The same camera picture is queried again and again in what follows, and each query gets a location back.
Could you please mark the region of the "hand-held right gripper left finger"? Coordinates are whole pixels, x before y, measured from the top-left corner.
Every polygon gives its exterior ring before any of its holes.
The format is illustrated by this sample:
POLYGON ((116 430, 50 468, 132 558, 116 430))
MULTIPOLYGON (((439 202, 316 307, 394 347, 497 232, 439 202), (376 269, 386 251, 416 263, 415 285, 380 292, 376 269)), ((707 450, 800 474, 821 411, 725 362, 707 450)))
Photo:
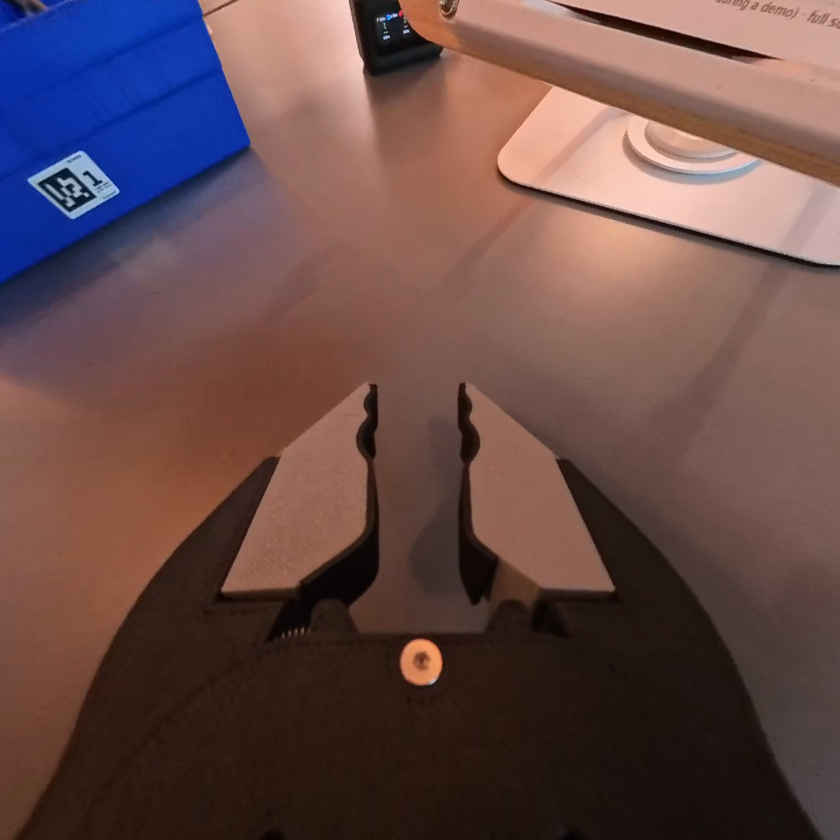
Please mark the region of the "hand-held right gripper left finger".
POLYGON ((286 446, 222 586, 232 600, 356 602, 379 569, 377 388, 363 383, 286 446))

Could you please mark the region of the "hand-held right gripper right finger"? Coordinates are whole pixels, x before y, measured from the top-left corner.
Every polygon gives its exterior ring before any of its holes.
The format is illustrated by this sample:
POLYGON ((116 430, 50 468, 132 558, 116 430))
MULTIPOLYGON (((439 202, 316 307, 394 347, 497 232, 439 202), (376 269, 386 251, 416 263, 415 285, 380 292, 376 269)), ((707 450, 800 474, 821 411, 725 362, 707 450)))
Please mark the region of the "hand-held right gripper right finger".
POLYGON ((476 386, 458 387, 458 571, 471 604, 616 593, 559 458, 476 386))

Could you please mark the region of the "blue plastic box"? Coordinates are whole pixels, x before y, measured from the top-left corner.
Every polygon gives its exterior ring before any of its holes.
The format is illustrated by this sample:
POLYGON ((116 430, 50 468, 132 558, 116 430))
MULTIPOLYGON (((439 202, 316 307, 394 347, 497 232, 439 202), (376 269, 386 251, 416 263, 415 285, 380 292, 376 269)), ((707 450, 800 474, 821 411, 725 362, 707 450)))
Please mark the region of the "blue plastic box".
POLYGON ((200 3, 2 2, 1 279, 246 150, 200 3))

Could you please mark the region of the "white stand base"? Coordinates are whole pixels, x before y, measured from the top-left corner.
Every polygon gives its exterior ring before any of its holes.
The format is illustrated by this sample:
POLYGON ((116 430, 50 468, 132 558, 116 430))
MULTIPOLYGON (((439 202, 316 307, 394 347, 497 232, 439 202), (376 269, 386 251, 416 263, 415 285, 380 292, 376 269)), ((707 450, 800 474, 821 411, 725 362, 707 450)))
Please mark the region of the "white stand base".
POLYGON ((497 165, 510 182, 541 193, 839 266, 836 186, 559 88, 497 165))

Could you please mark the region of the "wooden sign board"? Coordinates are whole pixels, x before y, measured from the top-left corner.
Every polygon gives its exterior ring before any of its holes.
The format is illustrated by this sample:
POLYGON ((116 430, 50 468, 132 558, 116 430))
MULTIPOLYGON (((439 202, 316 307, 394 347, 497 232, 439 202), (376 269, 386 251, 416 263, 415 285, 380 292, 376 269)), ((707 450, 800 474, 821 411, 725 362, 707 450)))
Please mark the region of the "wooden sign board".
POLYGON ((423 37, 839 184, 837 73, 717 55, 553 2, 402 2, 423 37))

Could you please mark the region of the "black charger with display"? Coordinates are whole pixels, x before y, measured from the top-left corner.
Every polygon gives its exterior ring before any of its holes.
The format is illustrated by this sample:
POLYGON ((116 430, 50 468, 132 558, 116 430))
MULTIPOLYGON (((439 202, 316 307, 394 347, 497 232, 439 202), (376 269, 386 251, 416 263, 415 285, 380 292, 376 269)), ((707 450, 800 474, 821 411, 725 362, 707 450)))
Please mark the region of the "black charger with display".
POLYGON ((441 45, 410 25, 398 1, 349 1, 353 31, 364 70, 381 76, 439 58, 441 45))

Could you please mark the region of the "printed instruction sheet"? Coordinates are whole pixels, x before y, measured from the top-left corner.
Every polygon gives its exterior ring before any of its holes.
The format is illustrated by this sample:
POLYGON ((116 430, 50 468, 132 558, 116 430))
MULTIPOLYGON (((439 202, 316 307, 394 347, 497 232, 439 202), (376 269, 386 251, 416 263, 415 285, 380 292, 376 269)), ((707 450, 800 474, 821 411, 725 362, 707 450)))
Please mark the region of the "printed instruction sheet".
POLYGON ((568 1, 563 5, 781 60, 839 68, 838 1, 568 1))

